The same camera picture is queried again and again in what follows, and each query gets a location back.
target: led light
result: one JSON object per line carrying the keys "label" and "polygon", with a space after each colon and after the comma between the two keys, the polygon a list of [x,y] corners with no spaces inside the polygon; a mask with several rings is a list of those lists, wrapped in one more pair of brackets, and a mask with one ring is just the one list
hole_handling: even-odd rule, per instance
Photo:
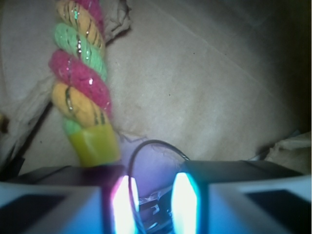
{"label": "led light", "polygon": [[171,208],[176,234],[195,234],[198,226],[199,192],[194,179],[178,173],[173,185]]}
{"label": "led light", "polygon": [[[138,211],[138,193],[137,184],[134,178],[131,178],[133,197],[136,210]],[[112,192],[113,214],[115,219],[114,230],[116,234],[134,234],[137,232],[136,224],[132,214],[130,196],[128,190],[128,176],[122,177]]]}

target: yellow plastic cap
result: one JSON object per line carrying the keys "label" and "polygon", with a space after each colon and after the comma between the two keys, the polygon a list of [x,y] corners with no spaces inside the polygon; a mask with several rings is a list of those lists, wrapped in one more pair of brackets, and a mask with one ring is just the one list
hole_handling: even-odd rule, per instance
{"label": "yellow plastic cap", "polygon": [[95,167],[120,160],[119,146],[109,123],[84,128],[68,138],[82,167]]}

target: electronic device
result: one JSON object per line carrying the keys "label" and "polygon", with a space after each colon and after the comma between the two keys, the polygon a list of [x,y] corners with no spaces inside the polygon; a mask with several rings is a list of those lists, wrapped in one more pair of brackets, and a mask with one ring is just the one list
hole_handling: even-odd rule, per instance
{"label": "electronic device", "polygon": [[309,233],[311,175],[267,161],[186,161],[171,207],[176,234]]}

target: cable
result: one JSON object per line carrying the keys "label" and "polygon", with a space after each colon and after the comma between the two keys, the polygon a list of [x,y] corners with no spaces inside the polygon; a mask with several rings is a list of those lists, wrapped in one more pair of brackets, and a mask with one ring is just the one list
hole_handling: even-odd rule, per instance
{"label": "cable", "polygon": [[134,198],[133,198],[133,191],[132,191],[132,182],[131,182],[131,177],[132,177],[132,173],[133,173],[133,167],[134,167],[134,161],[136,159],[136,156],[138,154],[138,152],[146,145],[150,145],[150,144],[159,144],[165,148],[168,148],[174,152],[176,152],[178,155],[180,155],[184,160],[186,161],[190,161],[190,159],[182,152],[180,151],[177,147],[162,141],[162,140],[147,140],[141,144],[139,144],[136,149],[133,151],[131,157],[130,157],[130,162],[129,162],[129,168],[128,168],[128,189],[129,189],[129,195],[130,195],[130,204],[131,204],[131,209],[132,209],[132,213],[134,216],[134,220],[136,223],[136,227],[138,229],[138,233],[139,234],[145,234],[145,229],[141,220],[141,216],[139,214],[139,212],[136,210],[135,207],[135,202],[134,202]]}

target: green rope strand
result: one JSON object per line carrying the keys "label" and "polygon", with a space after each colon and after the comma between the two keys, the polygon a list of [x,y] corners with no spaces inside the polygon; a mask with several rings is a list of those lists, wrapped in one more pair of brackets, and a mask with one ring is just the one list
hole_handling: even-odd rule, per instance
{"label": "green rope strand", "polygon": [[68,118],[64,117],[63,129],[64,129],[65,133],[68,136],[70,136],[70,135],[72,135],[74,133],[77,133],[77,132],[81,131],[82,127],[76,121],[73,121],[71,119],[68,119]]}
{"label": "green rope strand", "polygon": [[103,81],[106,80],[106,66],[99,50],[74,28],[65,23],[59,23],[55,29],[55,41],[58,47],[81,59],[84,64],[95,70]]}

